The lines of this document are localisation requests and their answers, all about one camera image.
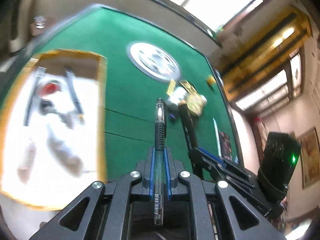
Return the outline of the round silver table emblem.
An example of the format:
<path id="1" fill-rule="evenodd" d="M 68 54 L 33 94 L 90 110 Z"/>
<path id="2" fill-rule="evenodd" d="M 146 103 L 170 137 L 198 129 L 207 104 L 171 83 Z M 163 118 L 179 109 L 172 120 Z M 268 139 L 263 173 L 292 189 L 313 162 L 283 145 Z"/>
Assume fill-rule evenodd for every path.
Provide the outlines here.
<path id="1" fill-rule="evenodd" d="M 127 57 L 143 74 L 153 80 L 169 83 L 181 77 L 180 65 L 165 50 L 148 42 L 131 42 L 126 48 Z"/>

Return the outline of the white pen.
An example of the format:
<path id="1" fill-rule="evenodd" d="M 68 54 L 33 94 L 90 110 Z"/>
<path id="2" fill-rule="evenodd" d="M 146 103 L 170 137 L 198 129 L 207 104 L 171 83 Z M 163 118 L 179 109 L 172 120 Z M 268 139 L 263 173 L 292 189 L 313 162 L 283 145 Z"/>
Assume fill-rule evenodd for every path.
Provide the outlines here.
<path id="1" fill-rule="evenodd" d="M 215 130 L 217 152 L 218 152 L 219 157 L 222 158 L 220 135 L 219 135 L 219 130 L 218 130 L 218 127 L 217 127 L 216 120 L 214 118 L 213 118 L 213 124 L 214 124 L 214 130 Z"/>

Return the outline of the green felt table mat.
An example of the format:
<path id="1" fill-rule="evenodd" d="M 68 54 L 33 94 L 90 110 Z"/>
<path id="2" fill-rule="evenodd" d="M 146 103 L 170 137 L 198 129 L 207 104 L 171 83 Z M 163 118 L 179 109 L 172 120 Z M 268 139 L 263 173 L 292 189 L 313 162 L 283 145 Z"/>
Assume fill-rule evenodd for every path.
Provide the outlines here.
<path id="1" fill-rule="evenodd" d="M 168 52 L 180 65 L 182 77 L 203 94 L 208 103 L 196 122 L 199 145 L 217 154 L 214 130 L 230 136 L 233 158 L 243 161 L 231 108 L 220 85 L 209 87 L 212 73 L 207 58 L 166 31 L 130 15 L 96 7 L 62 22 L 56 31 L 39 37 L 23 50 L 1 78 L 5 96 L 22 66 L 34 53 L 53 49 L 91 51 L 107 58 L 105 92 L 105 155 L 107 177 L 117 179 L 146 158 L 154 140 L 155 103 L 165 97 L 167 85 L 138 70 L 127 56 L 133 42 L 149 42 Z"/>

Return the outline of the long black marker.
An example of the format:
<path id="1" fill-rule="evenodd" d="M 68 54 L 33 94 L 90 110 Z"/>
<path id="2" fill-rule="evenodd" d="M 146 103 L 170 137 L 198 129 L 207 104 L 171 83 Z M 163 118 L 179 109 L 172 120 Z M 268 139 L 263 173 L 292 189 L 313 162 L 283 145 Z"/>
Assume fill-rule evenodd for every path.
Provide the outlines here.
<path id="1" fill-rule="evenodd" d="M 187 144 L 188 148 L 188 154 L 195 149 L 198 148 L 198 142 L 197 142 L 197 137 L 196 137 L 196 132 L 195 132 L 195 127 L 193 124 L 193 120 L 190 116 L 189 109 L 187 106 L 187 103 L 185 101 L 181 101 L 178 104 L 178 111 L 180 115 L 180 120 L 182 123 L 183 127 L 183 132 L 185 136 L 185 141 Z"/>

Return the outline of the white power adapter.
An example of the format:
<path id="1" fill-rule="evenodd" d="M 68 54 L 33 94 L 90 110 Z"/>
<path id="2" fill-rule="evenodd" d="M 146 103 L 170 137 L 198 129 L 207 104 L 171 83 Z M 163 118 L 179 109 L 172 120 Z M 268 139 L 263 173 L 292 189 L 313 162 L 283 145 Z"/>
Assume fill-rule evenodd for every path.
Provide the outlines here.
<path id="1" fill-rule="evenodd" d="M 188 92 L 183 87 L 177 86 L 166 100 L 168 109 L 176 111 L 178 109 L 178 104 L 185 100 L 187 94 Z"/>

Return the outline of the clear and black pen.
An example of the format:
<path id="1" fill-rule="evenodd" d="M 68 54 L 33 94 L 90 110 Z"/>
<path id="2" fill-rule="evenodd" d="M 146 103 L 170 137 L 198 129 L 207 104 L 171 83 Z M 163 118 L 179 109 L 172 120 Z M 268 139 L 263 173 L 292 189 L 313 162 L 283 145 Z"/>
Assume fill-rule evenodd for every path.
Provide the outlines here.
<path id="1" fill-rule="evenodd" d="M 154 223 L 156 226 L 163 225 L 163 153 L 165 139 L 165 105 L 161 98 L 156 102 L 155 121 L 155 183 L 154 183 Z"/>

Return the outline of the white tray with yellow rim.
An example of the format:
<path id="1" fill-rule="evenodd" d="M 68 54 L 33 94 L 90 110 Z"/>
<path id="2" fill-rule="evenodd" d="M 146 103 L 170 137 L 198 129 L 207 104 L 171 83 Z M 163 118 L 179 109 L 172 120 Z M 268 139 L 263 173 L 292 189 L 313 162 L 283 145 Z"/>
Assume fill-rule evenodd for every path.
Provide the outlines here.
<path id="1" fill-rule="evenodd" d="M 56 49 L 34 54 L 1 107 L 1 193 L 38 210 L 61 210 L 105 180 L 107 58 Z M 61 91 L 40 97 L 51 80 Z"/>

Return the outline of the small yellow cylinder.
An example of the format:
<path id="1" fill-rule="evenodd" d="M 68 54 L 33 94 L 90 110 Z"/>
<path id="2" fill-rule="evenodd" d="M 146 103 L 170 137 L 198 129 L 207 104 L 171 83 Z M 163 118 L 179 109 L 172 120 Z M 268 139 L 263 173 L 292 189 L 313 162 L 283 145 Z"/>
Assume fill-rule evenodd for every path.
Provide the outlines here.
<path id="1" fill-rule="evenodd" d="M 215 79 L 215 77 L 213 77 L 212 75 L 209 75 L 209 76 L 206 78 L 206 83 L 207 83 L 209 86 L 213 86 L 214 84 L 216 84 L 216 79 Z"/>

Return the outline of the red and black tape roll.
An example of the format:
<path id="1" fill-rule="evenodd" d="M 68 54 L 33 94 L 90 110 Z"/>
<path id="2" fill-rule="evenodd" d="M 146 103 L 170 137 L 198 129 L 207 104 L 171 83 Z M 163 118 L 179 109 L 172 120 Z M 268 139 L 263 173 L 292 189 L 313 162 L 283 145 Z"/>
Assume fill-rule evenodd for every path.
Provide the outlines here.
<path id="1" fill-rule="evenodd" d="M 42 86 L 39 95 L 40 97 L 44 97 L 58 91 L 61 91 L 61 83 L 57 80 L 51 80 Z"/>

